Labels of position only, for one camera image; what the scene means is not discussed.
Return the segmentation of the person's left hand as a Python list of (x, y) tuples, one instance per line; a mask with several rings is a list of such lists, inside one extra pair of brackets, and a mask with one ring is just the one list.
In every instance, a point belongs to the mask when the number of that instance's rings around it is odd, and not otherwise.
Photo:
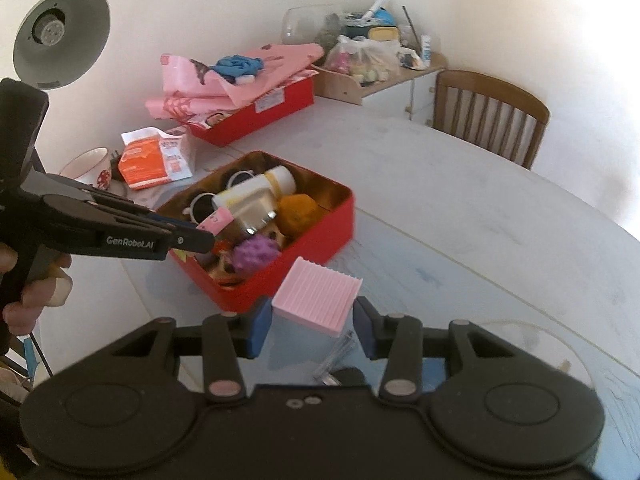
[(27, 284), (16, 301), (2, 304), (2, 318), (12, 335), (28, 335), (45, 307), (61, 307), (66, 303), (73, 288), (73, 280), (66, 273), (71, 265), (71, 255), (60, 255), (48, 267), (45, 278)]

